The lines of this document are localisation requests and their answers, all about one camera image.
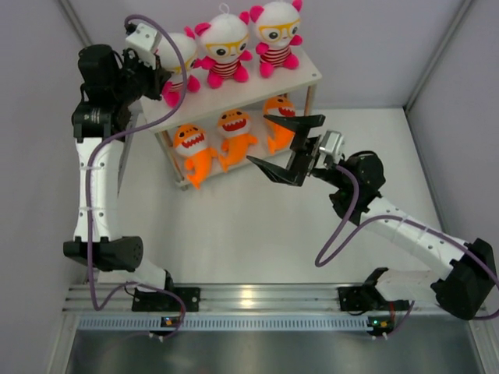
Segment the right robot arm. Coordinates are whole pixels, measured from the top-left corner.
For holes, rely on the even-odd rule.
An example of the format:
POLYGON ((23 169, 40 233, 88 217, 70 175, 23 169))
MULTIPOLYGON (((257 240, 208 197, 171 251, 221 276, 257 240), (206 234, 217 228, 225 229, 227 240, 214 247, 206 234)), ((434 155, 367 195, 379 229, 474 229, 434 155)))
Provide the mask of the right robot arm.
POLYGON ((426 266, 421 271, 376 268, 360 285, 340 289, 342 311, 364 313, 386 309, 391 303, 427 302, 459 319, 482 319, 480 308, 498 286, 489 243, 446 235, 391 203, 380 191, 386 179, 375 152, 364 150, 346 157, 340 132, 309 135, 324 124, 324 115, 265 115, 265 119, 293 132, 292 155, 284 168, 256 157, 250 157, 250 162, 274 183, 301 186, 310 176, 337 189, 329 199, 341 222, 317 254, 316 267, 329 264, 363 229, 386 238, 426 266))

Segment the white pink striped plush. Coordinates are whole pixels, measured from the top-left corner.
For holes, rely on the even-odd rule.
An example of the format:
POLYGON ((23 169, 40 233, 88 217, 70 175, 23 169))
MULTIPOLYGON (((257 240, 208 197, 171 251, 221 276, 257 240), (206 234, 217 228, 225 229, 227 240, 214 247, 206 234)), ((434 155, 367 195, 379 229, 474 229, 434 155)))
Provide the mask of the white pink striped plush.
POLYGON ((292 47, 303 42, 299 35, 302 8, 300 0, 272 1, 250 8, 249 16, 258 40, 255 52, 263 78, 270 78, 276 68, 294 70, 299 67, 299 58, 292 52, 292 47))
POLYGON ((157 47, 157 55, 161 60, 161 67, 171 73, 161 94, 165 103, 173 108, 180 101, 181 90, 184 86, 190 93, 199 91, 200 81, 192 74, 198 66, 199 59, 195 33, 190 27, 186 26, 183 32, 171 33, 169 36, 179 49, 183 63, 180 63, 174 48, 165 37, 162 37, 157 47))
POLYGON ((233 79, 237 83, 249 80, 249 72, 243 62, 253 59, 248 50, 250 41, 248 11, 230 12, 227 4, 219 5, 220 13, 212 20, 199 23, 194 28, 204 57, 199 66, 207 70, 207 84, 211 89, 233 79))

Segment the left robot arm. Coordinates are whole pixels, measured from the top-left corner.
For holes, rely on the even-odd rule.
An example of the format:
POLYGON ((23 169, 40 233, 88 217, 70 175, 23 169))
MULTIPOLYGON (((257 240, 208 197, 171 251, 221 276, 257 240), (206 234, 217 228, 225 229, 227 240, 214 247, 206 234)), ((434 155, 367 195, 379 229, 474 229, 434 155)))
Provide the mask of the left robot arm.
POLYGON ((141 97, 158 99, 169 74, 154 50, 131 47, 119 54, 106 44, 82 49, 78 69, 83 83, 72 125, 80 200, 73 239, 64 243, 63 253, 88 270, 117 272, 148 285, 150 303, 168 311, 176 301, 171 275, 145 259, 140 237, 120 230, 118 195, 129 107, 141 97))

